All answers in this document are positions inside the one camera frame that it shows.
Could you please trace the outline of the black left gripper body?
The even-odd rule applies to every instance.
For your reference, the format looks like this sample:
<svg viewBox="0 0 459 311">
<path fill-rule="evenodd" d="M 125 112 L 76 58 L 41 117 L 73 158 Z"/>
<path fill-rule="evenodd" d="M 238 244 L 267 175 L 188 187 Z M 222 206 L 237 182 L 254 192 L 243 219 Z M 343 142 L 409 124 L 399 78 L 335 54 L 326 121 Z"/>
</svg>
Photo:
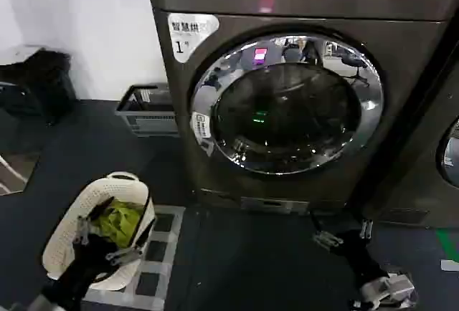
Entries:
<svg viewBox="0 0 459 311">
<path fill-rule="evenodd" d="M 95 234 L 90 234 L 88 240 L 86 245 L 73 245 L 75 258 L 58 280 L 46 287 L 46 298 L 51 303 L 79 305 L 96 277 L 111 270 L 106 256 L 115 251 L 115 243 Z"/>
</svg>

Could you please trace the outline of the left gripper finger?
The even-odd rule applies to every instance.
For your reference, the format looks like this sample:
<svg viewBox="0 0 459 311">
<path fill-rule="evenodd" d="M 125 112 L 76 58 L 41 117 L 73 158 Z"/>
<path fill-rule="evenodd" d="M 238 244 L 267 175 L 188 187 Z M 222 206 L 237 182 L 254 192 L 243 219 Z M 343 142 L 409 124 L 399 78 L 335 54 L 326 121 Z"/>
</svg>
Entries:
<svg viewBox="0 0 459 311">
<path fill-rule="evenodd" d="M 114 201 L 114 197 L 110 197 L 100 204 L 97 204 L 86 217 L 78 216 L 77 228 L 75 232 L 73 244 L 89 244 L 89 235 L 102 236 L 100 226 L 95 225 L 97 219 L 103 215 L 104 211 Z"/>
<path fill-rule="evenodd" d="M 131 262 L 140 259 L 143 255 L 144 247 L 155 223 L 156 218 L 154 218 L 144 229 L 139 238 L 136 240 L 133 247 L 120 249 L 116 252 L 109 253 L 105 256 L 105 259 L 109 261 L 111 265 L 130 264 Z"/>
</svg>

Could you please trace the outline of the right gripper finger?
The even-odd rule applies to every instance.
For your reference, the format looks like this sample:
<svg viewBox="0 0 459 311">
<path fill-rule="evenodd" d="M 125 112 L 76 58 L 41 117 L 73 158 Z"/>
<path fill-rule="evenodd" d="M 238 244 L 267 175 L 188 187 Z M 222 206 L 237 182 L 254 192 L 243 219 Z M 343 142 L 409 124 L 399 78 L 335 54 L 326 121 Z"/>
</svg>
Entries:
<svg viewBox="0 0 459 311">
<path fill-rule="evenodd" d="M 372 238 L 373 225 L 374 222 L 371 219 L 362 219 L 359 237 L 363 240 L 370 240 Z"/>
<path fill-rule="evenodd" d="M 316 230 L 315 234 L 313 235 L 313 240 L 319 246 L 340 246 L 344 243 L 343 239 L 338 238 L 328 231 L 324 231 L 321 223 L 313 212 L 310 212 L 310 218 Z"/>
</svg>

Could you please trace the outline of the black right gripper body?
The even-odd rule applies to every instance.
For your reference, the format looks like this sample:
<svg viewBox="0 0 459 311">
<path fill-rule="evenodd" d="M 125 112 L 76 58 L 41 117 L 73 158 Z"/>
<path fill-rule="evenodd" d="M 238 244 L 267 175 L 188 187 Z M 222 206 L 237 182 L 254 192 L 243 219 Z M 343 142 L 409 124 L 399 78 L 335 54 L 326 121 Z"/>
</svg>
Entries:
<svg viewBox="0 0 459 311">
<path fill-rule="evenodd" d="M 345 258 L 354 273 L 356 285 L 364 285 L 382 277 L 388 277 L 379 263 L 367 249 L 369 240 L 360 237 L 359 230 L 341 232 L 343 243 L 339 247 L 340 255 Z"/>
</svg>

